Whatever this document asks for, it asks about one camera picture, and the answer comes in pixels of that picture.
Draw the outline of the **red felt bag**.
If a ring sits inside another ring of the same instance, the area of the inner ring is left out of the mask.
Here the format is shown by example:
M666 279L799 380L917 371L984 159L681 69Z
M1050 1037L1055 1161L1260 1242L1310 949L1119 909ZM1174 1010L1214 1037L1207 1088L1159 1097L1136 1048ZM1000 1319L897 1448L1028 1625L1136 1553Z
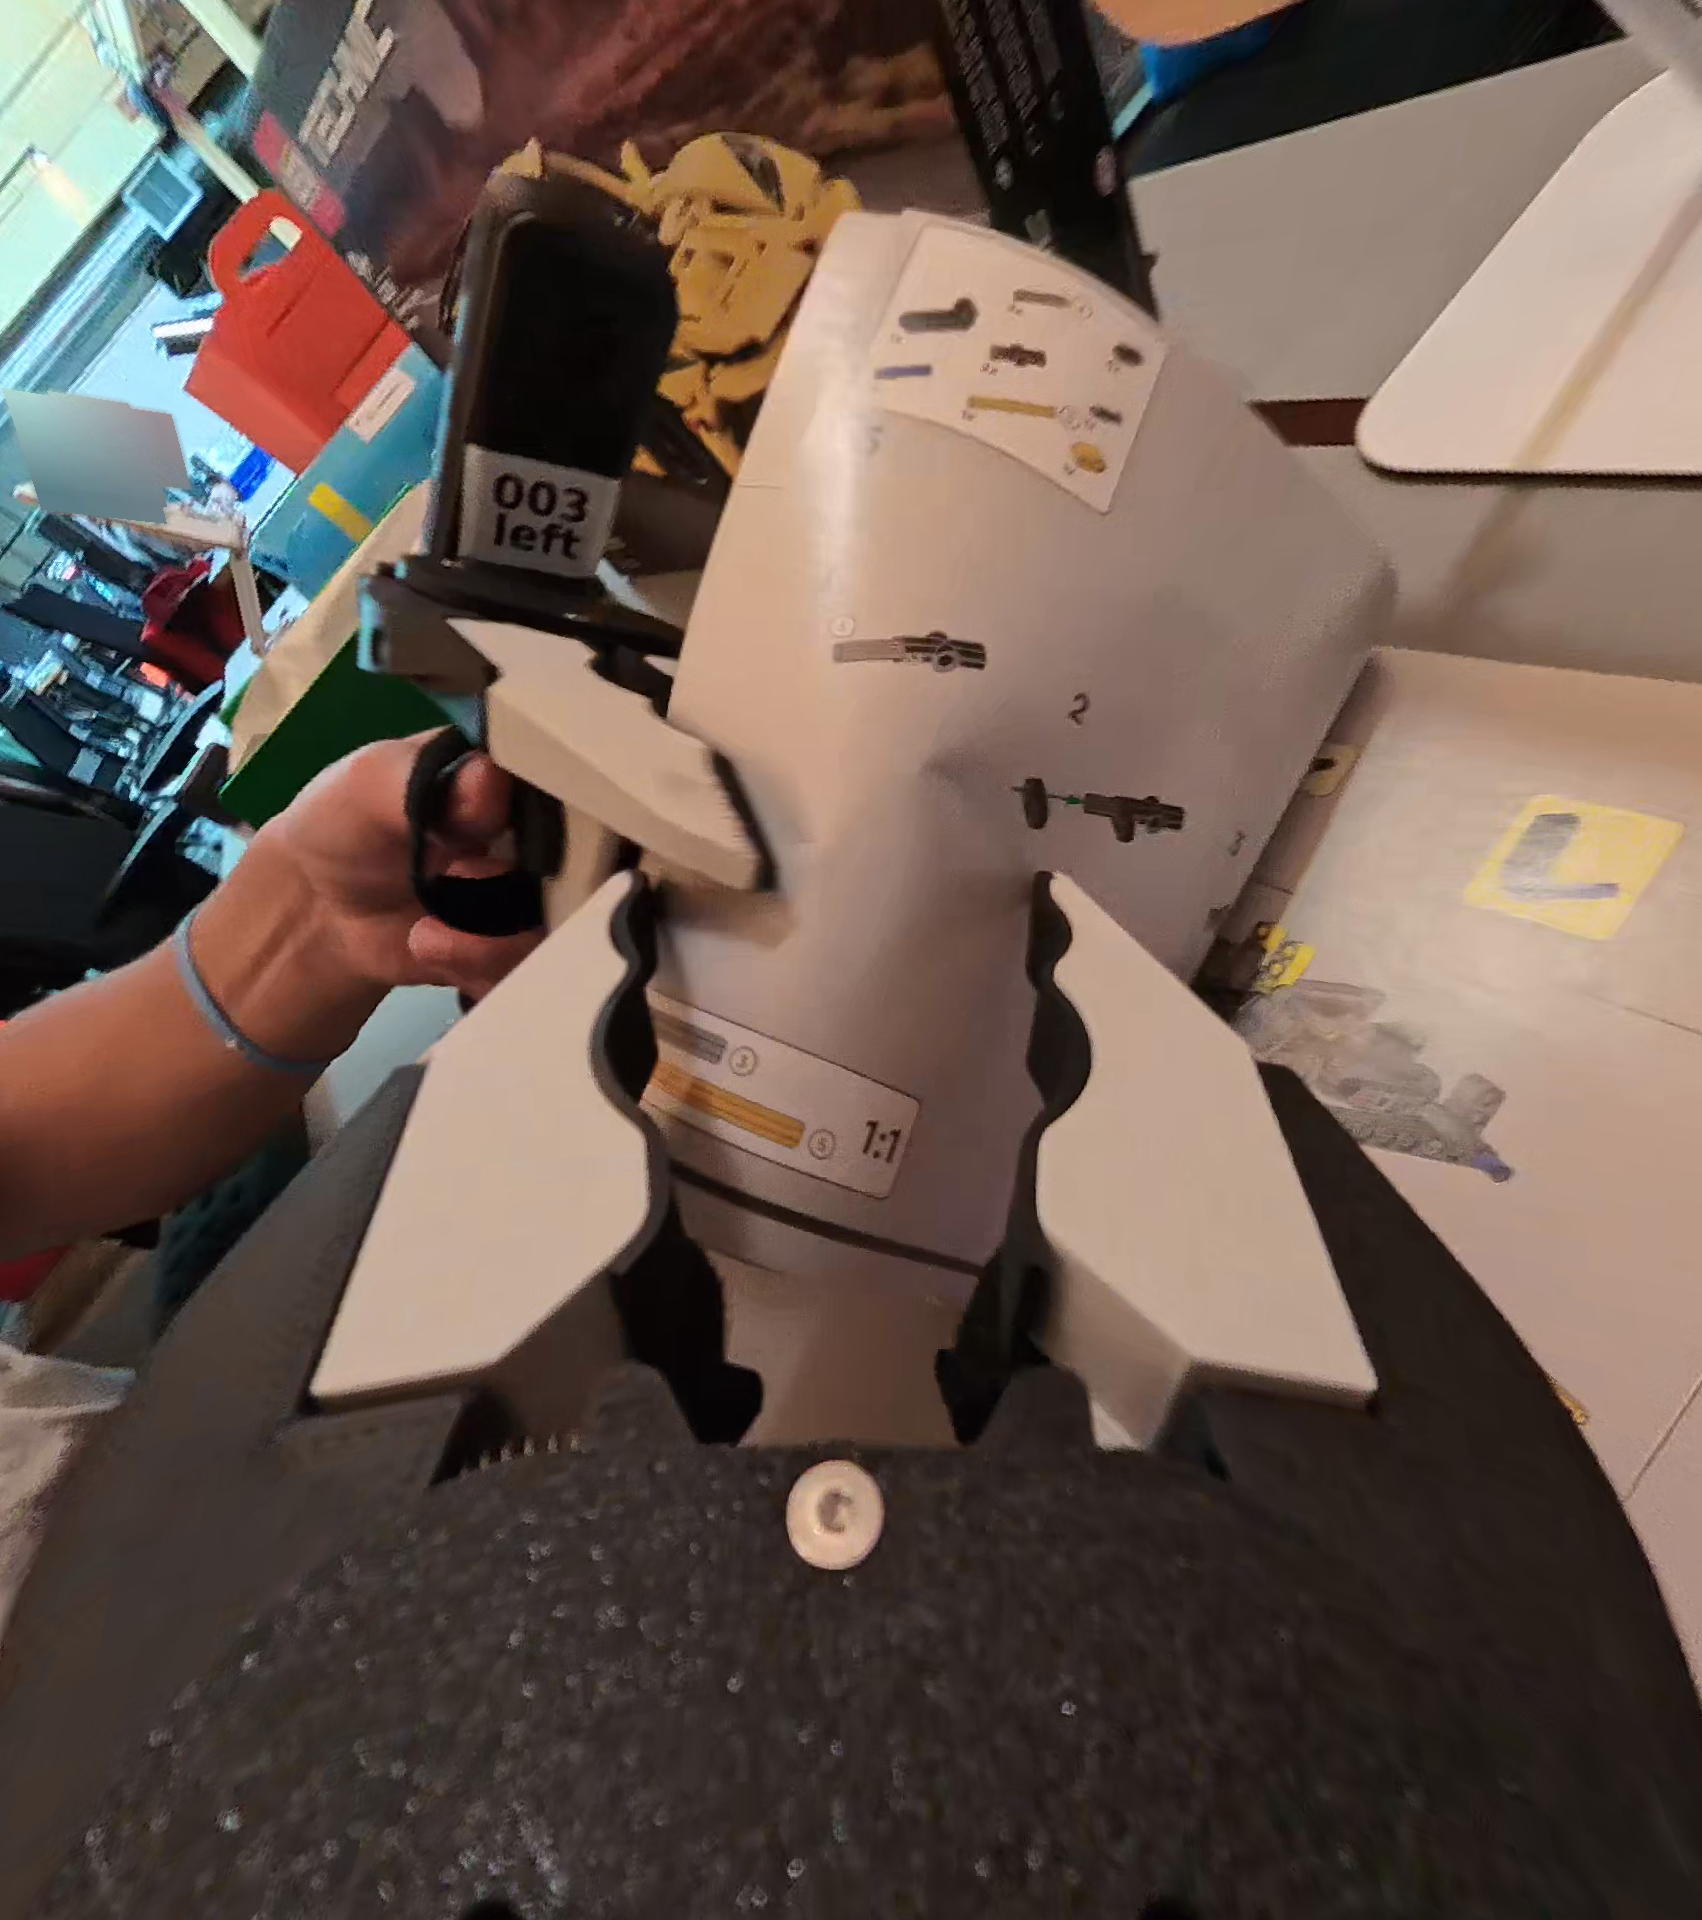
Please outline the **red felt bag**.
M206 266L220 304L184 393L301 475L404 357L408 334L274 188L216 230Z

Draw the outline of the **white folding stand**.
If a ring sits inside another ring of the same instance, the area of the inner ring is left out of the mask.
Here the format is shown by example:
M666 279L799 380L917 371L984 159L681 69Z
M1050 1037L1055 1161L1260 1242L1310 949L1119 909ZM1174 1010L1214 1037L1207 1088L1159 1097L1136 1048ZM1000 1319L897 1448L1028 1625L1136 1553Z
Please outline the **white folding stand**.
M1702 5L1607 5L1613 108L1369 401L1371 468L1702 483Z

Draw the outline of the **white sheet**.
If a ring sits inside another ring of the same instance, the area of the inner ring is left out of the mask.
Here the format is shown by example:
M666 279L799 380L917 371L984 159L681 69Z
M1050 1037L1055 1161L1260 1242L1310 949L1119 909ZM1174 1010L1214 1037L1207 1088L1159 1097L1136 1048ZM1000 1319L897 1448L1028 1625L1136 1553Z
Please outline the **white sheet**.
M225 727L232 779L299 791L364 746L429 730L432 704L363 668L359 586L345 581L270 636Z

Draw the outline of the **person's left forearm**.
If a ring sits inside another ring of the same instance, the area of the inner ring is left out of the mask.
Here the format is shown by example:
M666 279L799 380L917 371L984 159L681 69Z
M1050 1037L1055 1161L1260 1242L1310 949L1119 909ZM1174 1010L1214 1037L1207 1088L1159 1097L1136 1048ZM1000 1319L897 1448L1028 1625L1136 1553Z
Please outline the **person's left forearm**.
M0 1032L0 1266L175 1213L290 1128L316 1083L247 1069L169 944Z

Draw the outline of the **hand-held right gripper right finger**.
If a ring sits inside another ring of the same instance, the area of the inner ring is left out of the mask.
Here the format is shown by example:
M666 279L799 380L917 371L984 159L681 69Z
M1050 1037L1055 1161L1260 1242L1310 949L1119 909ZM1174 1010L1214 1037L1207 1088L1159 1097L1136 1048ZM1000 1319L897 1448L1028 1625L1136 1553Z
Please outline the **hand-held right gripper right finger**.
M1363 1410L1378 1374L1249 1046L1075 879L1033 897L1033 1341L1099 1439L1208 1388Z

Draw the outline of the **blue wristband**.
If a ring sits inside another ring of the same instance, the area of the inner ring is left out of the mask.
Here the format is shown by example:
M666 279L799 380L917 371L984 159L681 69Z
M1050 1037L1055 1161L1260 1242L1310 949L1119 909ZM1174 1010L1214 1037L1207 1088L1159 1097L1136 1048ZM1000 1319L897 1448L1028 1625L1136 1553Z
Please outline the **blue wristband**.
M166 949L175 963L175 971L187 1000L198 1014L205 1028L226 1054L254 1072L270 1074L280 1080L303 1080L308 1085L316 1083L329 1069L333 1069L333 1057L294 1059L262 1046L215 997L195 953L197 919L198 909L187 912L169 938Z

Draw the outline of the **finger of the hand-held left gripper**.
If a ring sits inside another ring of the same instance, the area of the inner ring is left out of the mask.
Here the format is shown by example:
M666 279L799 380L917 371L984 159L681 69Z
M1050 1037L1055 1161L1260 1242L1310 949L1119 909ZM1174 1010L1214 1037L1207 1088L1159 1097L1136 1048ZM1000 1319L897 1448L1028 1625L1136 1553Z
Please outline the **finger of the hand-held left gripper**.
M510 623L462 623L460 638L493 670L487 752L507 773L663 870L730 895L773 890L773 852L730 762L603 675L582 638Z

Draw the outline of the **lego set box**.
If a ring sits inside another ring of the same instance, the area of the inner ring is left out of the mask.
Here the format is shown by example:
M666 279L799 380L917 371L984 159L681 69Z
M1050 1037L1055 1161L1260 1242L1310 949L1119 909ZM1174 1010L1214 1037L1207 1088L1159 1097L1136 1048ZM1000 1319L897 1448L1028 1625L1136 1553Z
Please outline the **lego set box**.
M1084 5L274 5L249 142L438 367L485 183L607 198L670 252L679 333L636 471L720 495L825 241L928 207L963 144L997 233L1155 308Z

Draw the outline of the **blue rolled bag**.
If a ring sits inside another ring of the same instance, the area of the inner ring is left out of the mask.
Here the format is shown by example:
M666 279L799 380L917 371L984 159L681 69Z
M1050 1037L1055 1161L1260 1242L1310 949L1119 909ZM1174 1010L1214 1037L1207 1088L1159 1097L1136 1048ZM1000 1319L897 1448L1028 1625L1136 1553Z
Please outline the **blue rolled bag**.
M447 379L411 344L262 517L250 561L314 599L408 493L431 485Z

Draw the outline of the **lego instruction booklet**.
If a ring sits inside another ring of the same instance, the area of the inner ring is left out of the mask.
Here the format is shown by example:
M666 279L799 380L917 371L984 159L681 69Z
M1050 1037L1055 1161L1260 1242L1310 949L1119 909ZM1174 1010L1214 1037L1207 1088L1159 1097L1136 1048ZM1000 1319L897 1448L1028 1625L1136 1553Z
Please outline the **lego instruction booklet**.
M1220 367L924 212L827 242L672 720L770 897L670 910L694 1232L956 1298L1036 1101L1033 879L1195 982L1428 1207L1646 1515L1702 1412L1702 683L1385 650L1393 567Z

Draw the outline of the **black office chair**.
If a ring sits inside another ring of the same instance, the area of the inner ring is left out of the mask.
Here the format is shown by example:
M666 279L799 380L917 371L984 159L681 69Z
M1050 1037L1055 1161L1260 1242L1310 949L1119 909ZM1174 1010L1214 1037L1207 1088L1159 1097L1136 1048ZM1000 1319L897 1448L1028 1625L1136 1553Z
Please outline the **black office chair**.
M164 944L216 886L169 825L0 801L0 959L109 973Z

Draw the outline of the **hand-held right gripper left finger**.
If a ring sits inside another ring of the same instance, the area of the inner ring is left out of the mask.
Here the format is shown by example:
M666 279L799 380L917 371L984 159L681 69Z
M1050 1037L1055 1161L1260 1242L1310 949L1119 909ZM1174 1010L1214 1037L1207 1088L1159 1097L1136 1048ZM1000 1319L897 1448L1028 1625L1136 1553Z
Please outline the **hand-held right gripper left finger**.
M618 873L426 1054L314 1404L478 1395L510 1425L582 1421L626 1350L615 1279L669 1198L641 1105L654 966L651 888Z

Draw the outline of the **green storage bin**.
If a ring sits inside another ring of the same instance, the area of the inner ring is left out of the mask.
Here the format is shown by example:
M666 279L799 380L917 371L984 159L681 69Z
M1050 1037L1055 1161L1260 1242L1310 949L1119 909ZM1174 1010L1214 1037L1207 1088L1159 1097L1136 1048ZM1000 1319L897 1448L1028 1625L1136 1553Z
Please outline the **green storage bin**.
M361 748L445 727L441 706L414 685L366 670L355 638L329 656L313 643L284 640L262 660L228 720L218 804L234 825L262 828Z

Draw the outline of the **person's left hand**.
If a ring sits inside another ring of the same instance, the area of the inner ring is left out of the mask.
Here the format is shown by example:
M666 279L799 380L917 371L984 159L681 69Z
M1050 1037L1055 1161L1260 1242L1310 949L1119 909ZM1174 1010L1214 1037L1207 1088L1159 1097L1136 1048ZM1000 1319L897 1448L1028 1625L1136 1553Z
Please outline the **person's left hand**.
M198 909L203 974L264 1048L336 1061L391 993L483 998L541 946L541 931L483 937L419 901L406 798L432 742L421 733L336 762Z

